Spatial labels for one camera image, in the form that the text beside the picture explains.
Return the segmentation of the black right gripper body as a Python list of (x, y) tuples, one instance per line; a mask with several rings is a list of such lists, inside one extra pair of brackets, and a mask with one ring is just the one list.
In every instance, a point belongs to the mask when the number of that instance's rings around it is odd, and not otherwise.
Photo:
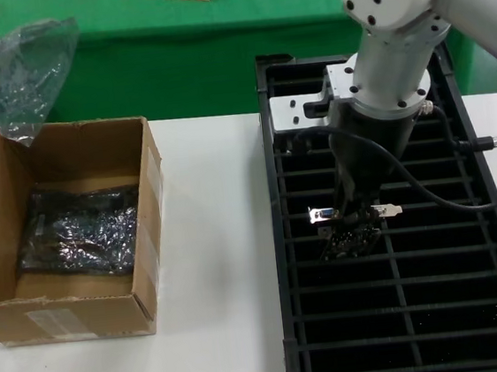
[(344, 216), (349, 216), (377, 199), (379, 189), (394, 166), (370, 145), (348, 136), (354, 134), (374, 141), (400, 158), (408, 145), (416, 117), (369, 118), (357, 112), (349, 102), (332, 105), (329, 111), (329, 125), (343, 131), (329, 137), (337, 169), (335, 206)]

